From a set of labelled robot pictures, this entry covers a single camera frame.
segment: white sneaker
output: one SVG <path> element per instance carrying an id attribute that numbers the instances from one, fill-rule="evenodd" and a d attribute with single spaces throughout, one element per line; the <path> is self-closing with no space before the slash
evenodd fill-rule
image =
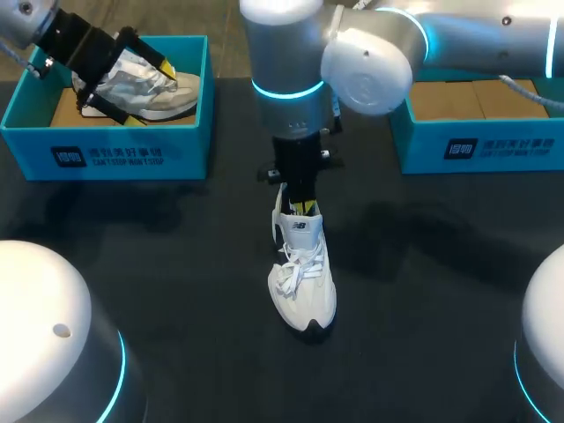
<path id="1" fill-rule="evenodd" d="M 337 311 L 337 291 L 327 256 L 323 216 L 293 216 L 281 212 L 280 187 L 272 212 L 272 233 L 276 242 L 278 226 L 284 238 L 286 263 L 274 264 L 268 286 L 276 309 L 286 323 L 299 332 L 327 329 Z"/>
<path id="2" fill-rule="evenodd" d="M 114 68 L 96 88 L 96 93 L 129 115 L 146 121 L 173 120 L 197 104 L 200 77 L 176 72 L 176 81 L 167 78 L 144 58 L 124 50 Z M 72 74 L 75 91 L 85 83 Z M 95 108 L 86 107 L 83 117 L 104 117 Z"/>

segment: silver sneaker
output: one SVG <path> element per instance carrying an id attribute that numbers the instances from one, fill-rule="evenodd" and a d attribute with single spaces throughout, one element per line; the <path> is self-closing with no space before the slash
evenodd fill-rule
<path id="1" fill-rule="evenodd" d="M 167 78 L 144 58 L 128 50 L 115 63 L 96 93 L 129 115 L 149 122 L 170 121 L 189 112 L 196 104 L 200 77 L 176 72 L 176 81 Z M 72 84 L 79 91 L 85 83 L 76 73 Z M 104 117 L 95 108 L 82 109 L 83 117 Z"/>

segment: logo on box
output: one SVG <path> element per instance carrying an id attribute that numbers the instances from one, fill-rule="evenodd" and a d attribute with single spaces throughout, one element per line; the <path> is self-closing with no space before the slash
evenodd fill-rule
<path id="1" fill-rule="evenodd" d="M 444 153 L 445 160 L 471 159 L 476 151 L 477 138 L 453 138 Z"/>
<path id="2" fill-rule="evenodd" d="M 78 147 L 52 147 L 51 152 L 59 167 L 86 167 L 85 157 Z"/>

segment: blue box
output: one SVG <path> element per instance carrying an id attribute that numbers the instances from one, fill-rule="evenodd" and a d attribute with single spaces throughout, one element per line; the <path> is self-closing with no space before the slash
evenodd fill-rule
<path id="1" fill-rule="evenodd" d="M 456 70 L 424 70 L 418 81 L 494 79 Z M 564 79 L 532 80 L 538 94 L 564 100 Z M 428 121 L 415 119 L 409 99 L 390 115 L 404 174 L 564 170 L 564 113 L 548 119 Z"/>
<path id="2" fill-rule="evenodd" d="M 54 66 L 40 81 L 25 71 L 0 130 L 28 181 L 201 180 L 206 177 L 213 124 L 214 81 L 205 36 L 143 37 L 179 72 L 199 75 L 195 124 L 144 128 L 122 126 L 49 128 L 71 73 Z M 32 62 L 43 64 L 36 49 Z M 100 152 L 129 152 L 118 159 Z M 72 154 L 72 163 L 56 160 Z"/>

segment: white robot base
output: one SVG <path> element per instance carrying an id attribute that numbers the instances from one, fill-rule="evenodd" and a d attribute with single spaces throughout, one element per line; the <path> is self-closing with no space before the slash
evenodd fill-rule
<path id="1" fill-rule="evenodd" d="M 57 253 L 0 241 L 0 423 L 142 423 L 122 334 Z"/>
<path id="2" fill-rule="evenodd" d="M 564 421 L 564 247 L 531 279 L 523 304 L 523 333 L 514 366 L 523 395 L 519 423 Z"/>

